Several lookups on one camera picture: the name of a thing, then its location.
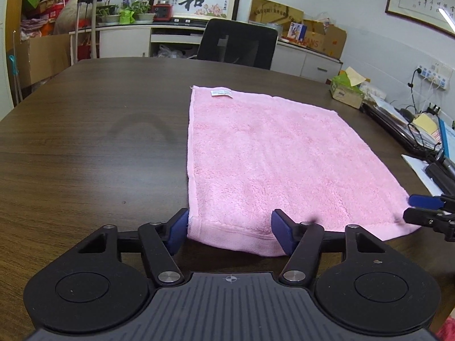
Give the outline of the pink terry towel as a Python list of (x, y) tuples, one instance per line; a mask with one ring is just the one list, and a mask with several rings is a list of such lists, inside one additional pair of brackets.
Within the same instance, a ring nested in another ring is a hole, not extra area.
[(405, 189), (336, 112), (276, 96), (194, 87), (187, 176), (187, 235), (209, 246), (282, 255), (276, 209), (381, 240), (416, 230), (403, 220)]

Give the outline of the white paper sheet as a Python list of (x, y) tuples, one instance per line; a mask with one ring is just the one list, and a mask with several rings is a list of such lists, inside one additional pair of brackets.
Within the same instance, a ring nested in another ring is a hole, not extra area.
[(425, 169), (429, 165), (427, 162), (422, 161), (418, 158), (414, 158), (409, 155), (401, 155), (406, 164), (414, 171), (420, 181), (424, 184), (430, 195), (441, 196), (443, 191), (437, 186), (437, 184), (427, 176)]

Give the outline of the white power strip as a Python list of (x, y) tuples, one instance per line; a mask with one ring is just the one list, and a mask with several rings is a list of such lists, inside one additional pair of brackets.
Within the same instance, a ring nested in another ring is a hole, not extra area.
[(417, 74), (435, 85), (438, 89), (447, 90), (449, 85), (449, 79), (446, 76), (443, 76), (431, 68), (418, 65), (416, 68)]

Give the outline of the green tissue box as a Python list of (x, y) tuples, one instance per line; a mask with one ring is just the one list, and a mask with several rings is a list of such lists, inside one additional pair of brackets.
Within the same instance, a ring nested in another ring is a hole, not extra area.
[(329, 91), (334, 100), (354, 109), (360, 109), (364, 100), (360, 85), (368, 81), (368, 78), (360, 75), (352, 67), (348, 67), (331, 79)]

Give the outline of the open cardboard box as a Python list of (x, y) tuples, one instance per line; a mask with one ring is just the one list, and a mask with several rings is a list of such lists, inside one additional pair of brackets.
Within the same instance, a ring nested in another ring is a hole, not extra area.
[(337, 26), (325, 26), (323, 22), (304, 19), (306, 27), (303, 46), (334, 59), (341, 59), (347, 32)]

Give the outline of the white plastic bag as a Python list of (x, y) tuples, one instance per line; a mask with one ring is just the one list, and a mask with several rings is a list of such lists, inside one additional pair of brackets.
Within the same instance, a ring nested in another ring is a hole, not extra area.
[(168, 59), (194, 59), (197, 57), (197, 54), (194, 50), (190, 51), (181, 51), (174, 49), (168, 45), (159, 45), (159, 49), (155, 54), (158, 58), (168, 58)]

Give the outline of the black office chair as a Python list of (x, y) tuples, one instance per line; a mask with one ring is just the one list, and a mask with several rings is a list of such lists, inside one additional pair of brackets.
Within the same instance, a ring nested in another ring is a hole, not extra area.
[(269, 70), (278, 41), (276, 29), (221, 18), (205, 27), (198, 60)]

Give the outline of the white low cabinet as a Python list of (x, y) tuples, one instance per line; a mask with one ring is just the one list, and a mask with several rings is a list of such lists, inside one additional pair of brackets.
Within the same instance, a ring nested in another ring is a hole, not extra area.
[[(213, 28), (205, 34), (203, 27), (169, 24), (101, 26), (96, 28), (95, 38), (102, 59), (153, 57), (167, 47), (182, 52), (185, 58), (253, 65), (261, 48), (257, 34), (232, 38)], [(272, 71), (321, 83), (337, 76), (341, 69), (339, 59), (282, 40), (276, 42), (271, 58)]]

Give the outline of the flat cardboard sheet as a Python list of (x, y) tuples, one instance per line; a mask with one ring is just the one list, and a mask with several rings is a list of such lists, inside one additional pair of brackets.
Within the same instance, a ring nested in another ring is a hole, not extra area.
[(251, 22), (284, 25), (288, 22), (300, 23), (305, 13), (302, 10), (271, 0), (251, 0), (248, 20)]

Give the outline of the red blender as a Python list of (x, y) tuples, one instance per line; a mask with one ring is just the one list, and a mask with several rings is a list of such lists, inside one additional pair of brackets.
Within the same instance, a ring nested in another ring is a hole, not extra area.
[(169, 22), (172, 17), (173, 0), (157, 0), (153, 5), (154, 21)]

